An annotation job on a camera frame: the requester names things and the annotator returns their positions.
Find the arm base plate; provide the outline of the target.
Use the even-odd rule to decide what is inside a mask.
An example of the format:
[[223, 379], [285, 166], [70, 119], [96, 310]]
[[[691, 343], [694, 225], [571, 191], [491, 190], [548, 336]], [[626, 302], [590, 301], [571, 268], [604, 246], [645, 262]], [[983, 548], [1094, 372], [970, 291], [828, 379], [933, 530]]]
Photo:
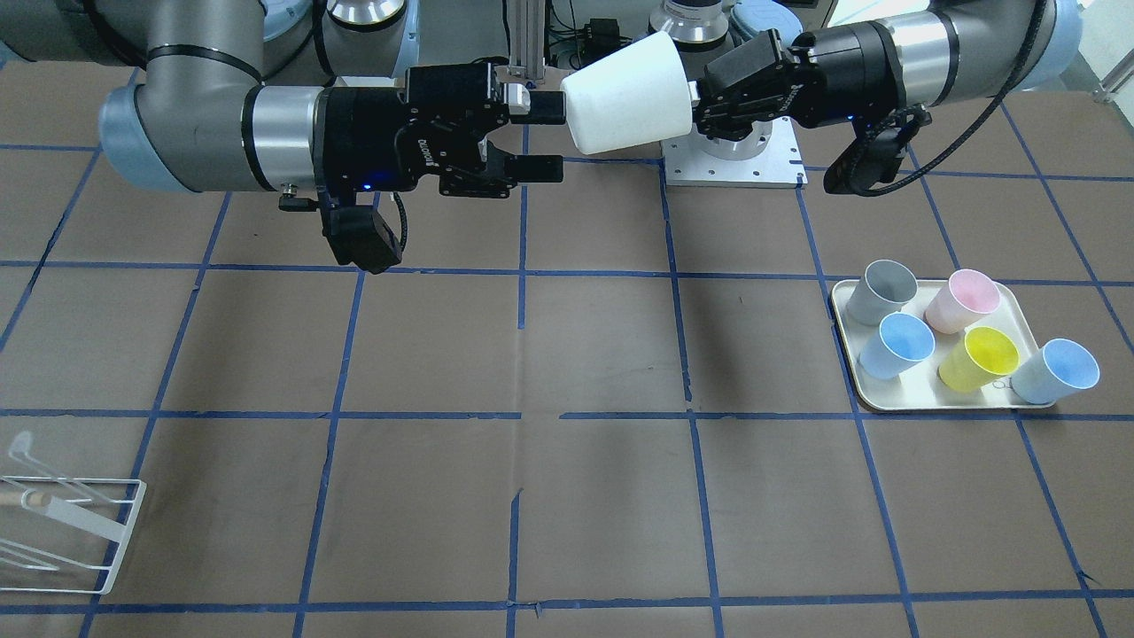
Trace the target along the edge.
[[741, 142], [692, 131], [661, 142], [661, 148], [670, 186], [797, 189], [807, 182], [789, 117], [754, 122]]

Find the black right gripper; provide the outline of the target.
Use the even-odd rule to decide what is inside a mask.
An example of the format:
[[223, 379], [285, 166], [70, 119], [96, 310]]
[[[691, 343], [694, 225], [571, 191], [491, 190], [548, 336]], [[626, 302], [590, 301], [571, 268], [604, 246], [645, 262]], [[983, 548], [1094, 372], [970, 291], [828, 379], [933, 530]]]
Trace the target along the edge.
[[509, 124], [562, 126], [560, 90], [497, 80], [493, 65], [411, 67], [400, 86], [335, 86], [321, 97], [321, 177], [335, 199], [411, 192], [438, 175], [443, 197], [509, 198], [562, 181], [562, 156], [515, 156], [486, 142]]

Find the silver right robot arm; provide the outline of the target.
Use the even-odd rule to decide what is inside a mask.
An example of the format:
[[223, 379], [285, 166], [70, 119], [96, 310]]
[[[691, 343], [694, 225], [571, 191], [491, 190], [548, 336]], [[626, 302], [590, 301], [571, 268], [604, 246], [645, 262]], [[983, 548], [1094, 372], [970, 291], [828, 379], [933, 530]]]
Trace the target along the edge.
[[136, 67], [98, 134], [127, 181], [168, 192], [313, 190], [318, 206], [411, 192], [506, 198], [562, 181], [562, 158], [519, 158], [489, 134], [566, 125], [586, 154], [680, 136], [710, 92], [650, 35], [560, 90], [496, 63], [415, 65], [413, 1], [5, 1], [3, 57]]

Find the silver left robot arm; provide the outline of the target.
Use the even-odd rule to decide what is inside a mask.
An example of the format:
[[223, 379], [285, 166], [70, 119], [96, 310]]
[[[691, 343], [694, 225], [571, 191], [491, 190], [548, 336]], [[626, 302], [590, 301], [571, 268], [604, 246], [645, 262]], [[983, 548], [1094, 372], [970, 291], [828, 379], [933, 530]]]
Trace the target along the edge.
[[960, 148], [1014, 90], [1064, 73], [1082, 35], [1073, 1], [931, 1], [923, 11], [793, 39], [767, 28], [693, 80], [692, 126], [741, 142], [781, 116], [806, 128], [849, 122], [855, 138], [827, 170], [826, 190], [880, 197], [905, 185], [897, 175], [905, 151], [933, 107], [987, 100], [923, 171]]

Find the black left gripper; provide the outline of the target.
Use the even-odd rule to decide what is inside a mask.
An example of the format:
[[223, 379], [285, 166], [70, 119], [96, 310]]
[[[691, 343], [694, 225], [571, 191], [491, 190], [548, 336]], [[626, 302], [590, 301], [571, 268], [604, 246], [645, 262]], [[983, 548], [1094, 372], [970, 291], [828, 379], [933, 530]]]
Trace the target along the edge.
[[705, 65], [691, 83], [701, 135], [745, 141], [754, 124], [788, 116], [807, 128], [850, 120], [878, 122], [906, 105], [891, 33], [880, 23], [853, 23], [798, 34], [778, 29]]

